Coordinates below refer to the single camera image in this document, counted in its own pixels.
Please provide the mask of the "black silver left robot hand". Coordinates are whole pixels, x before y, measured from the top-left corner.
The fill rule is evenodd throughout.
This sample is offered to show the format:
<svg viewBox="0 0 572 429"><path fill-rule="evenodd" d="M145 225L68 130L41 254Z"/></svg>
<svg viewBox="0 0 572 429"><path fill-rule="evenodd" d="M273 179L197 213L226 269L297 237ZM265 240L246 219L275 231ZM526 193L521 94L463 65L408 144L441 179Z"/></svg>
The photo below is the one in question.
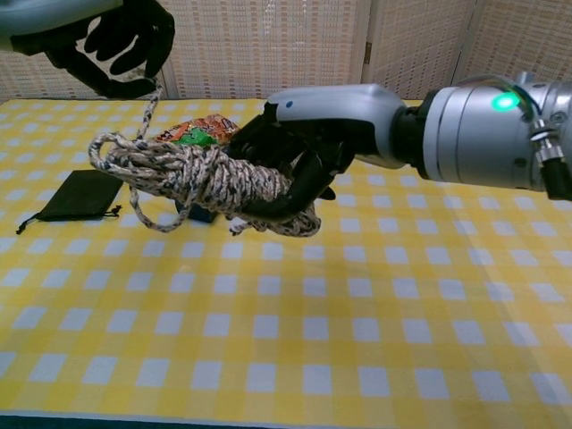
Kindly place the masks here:
<svg viewBox="0 0 572 429"><path fill-rule="evenodd" d="M109 99L153 92L174 36L158 0L0 0L0 51L44 54Z"/></svg>

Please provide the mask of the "green orange snack bag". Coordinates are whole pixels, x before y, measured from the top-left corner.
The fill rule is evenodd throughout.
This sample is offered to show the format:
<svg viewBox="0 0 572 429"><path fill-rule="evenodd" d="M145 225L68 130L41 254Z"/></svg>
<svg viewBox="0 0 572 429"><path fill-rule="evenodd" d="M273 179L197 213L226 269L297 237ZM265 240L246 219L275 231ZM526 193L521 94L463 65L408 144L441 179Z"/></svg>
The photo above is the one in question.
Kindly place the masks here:
<svg viewBox="0 0 572 429"><path fill-rule="evenodd" d="M230 119L211 114L172 126L156 135L154 140L182 146L210 147L226 145L240 130L240 126Z"/></svg>

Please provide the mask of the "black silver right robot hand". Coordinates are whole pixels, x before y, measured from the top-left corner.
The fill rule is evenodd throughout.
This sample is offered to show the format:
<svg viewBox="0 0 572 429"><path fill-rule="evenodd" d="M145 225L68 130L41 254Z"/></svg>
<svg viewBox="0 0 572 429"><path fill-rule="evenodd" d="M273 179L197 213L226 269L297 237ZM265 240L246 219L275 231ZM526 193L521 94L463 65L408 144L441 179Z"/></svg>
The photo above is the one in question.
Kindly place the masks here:
<svg viewBox="0 0 572 429"><path fill-rule="evenodd" d="M279 222L318 198L333 199L331 183L356 156L399 169L403 162L391 148L391 127L404 108L378 84L289 88L269 96L263 111L231 138L228 154L269 168L294 162L292 183L281 196L258 198L241 212Z"/></svg>

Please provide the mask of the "dark blue printed box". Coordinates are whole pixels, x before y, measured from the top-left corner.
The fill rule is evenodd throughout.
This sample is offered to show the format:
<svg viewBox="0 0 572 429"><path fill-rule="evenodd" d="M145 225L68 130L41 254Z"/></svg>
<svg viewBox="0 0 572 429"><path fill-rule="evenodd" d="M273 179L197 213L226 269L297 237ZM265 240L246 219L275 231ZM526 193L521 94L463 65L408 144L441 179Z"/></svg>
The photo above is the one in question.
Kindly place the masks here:
<svg viewBox="0 0 572 429"><path fill-rule="evenodd" d="M193 203L190 206L188 219L200 223L213 223L218 216L218 213L209 211L204 207Z"/></svg>

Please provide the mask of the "yellow white checked tablecloth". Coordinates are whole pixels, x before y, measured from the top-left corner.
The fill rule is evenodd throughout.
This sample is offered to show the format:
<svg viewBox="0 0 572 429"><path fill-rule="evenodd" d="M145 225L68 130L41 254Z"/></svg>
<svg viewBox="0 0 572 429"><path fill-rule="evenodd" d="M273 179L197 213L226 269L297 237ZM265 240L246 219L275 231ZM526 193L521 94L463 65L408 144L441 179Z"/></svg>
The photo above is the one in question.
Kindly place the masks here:
<svg viewBox="0 0 572 429"><path fill-rule="evenodd" d="M32 220L141 102L0 105L0 425L11 414L572 429L572 204L354 163L310 239Z"/></svg>

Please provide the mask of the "black drawstring pouch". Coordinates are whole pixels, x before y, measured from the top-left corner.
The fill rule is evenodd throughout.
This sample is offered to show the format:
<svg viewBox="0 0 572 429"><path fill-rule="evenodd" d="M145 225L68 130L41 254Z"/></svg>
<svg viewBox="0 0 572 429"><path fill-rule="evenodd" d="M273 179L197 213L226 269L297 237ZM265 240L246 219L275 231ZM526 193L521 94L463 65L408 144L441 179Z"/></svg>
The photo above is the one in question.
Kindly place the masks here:
<svg viewBox="0 0 572 429"><path fill-rule="evenodd" d="M74 170L38 213L23 221L20 235L33 221L68 222L118 217L121 205L111 207L123 181L97 170Z"/></svg>

